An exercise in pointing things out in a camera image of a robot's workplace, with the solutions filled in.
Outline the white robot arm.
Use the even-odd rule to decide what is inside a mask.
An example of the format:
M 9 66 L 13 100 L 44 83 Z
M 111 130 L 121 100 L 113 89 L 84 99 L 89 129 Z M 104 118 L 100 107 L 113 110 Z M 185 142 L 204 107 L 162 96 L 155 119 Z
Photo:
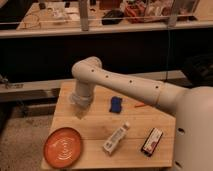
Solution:
M 109 72 L 97 57 L 76 62 L 70 99 L 86 108 L 97 85 L 142 101 L 176 118 L 174 153 L 169 171 L 213 171 L 213 87 L 184 88 L 168 82 Z

